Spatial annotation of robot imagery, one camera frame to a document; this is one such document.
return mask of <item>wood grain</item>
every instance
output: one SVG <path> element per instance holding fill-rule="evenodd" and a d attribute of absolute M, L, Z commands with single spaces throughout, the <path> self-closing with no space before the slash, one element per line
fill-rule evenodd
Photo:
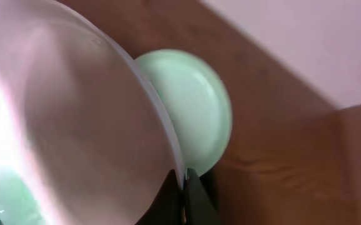
<path fill-rule="evenodd" d="M 224 224 L 353 225 L 357 209 L 335 109 L 193 0 L 60 0 L 136 58 L 194 53 L 219 73 L 234 124 L 214 168 Z"/>

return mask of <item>pink wall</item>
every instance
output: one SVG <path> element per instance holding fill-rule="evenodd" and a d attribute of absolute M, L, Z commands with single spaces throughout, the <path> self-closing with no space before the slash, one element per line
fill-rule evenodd
<path fill-rule="evenodd" d="M 361 0 L 204 0 L 336 107 L 361 104 Z"/>

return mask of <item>green ceramic dish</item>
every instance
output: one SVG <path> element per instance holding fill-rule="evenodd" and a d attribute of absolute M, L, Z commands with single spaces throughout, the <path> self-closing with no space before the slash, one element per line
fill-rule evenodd
<path fill-rule="evenodd" d="M 203 175 L 224 153 L 232 129 L 222 81 L 207 63 L 184 51 L 153 51 L 136 62 L 172 120 L 185 167 Z"/>

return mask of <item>black object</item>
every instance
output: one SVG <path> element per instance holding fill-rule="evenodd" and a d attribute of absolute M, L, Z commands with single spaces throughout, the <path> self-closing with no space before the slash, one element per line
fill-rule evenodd
<path fill-rule="evenodd" d="M 174 170 L 169 171 L 147 212 L 136 225 L 220 225 L 212 205 L 194 169 L 187 170 L 184 192 L 178 187 Z"/>
<path fill-rule="evenodd" d="M 218 211 L 219 209 L 219 202 L 218 202 L 218 195 L 217 195 L 217 186 L 215 185 L 215 176 L 212 169 L 208 172 L 200 176 L 201 184 L 203 185 L 208 197 L 210 198 L 210 202 L 213 205 L 214 209 Z"/>

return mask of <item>mint green plate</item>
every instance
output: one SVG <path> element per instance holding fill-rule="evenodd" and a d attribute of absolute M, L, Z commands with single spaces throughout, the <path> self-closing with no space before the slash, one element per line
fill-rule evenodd
<path fill-rule="evenodd" d="M 203 175 L 224 153 L 232 129 L 222 81 L 207 63 L 184 51 L 153 51 L 136 62 L 172 120 L 185 167 Z"/>

